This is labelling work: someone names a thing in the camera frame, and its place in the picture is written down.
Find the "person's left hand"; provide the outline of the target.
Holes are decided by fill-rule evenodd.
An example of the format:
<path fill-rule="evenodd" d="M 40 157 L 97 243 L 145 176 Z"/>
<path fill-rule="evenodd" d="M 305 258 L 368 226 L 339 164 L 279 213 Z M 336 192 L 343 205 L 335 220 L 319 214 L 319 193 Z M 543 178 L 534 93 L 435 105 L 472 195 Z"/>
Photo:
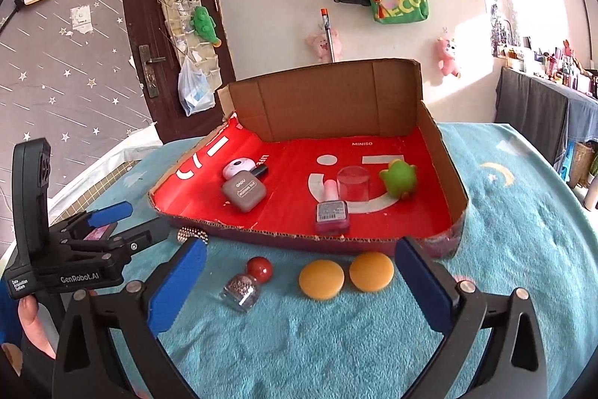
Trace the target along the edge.
<path fill-rule="evenodd" d="M 55 359 L 56 352 L 49 338 L 47 338 L 47 333 L 44 331 L 40 317 L 38 317 L 38 303 L 36 298 L 27 296 L 20 299 L 17 312 L 24 335 L 30 343 L 50 359 Z M 6 359 L 8 359 L 13 371 L 19 376 L 23 367 L 23 354 L 20 348 L 15 344 L 4 342 L 1 344 L 1 350 Z"/>

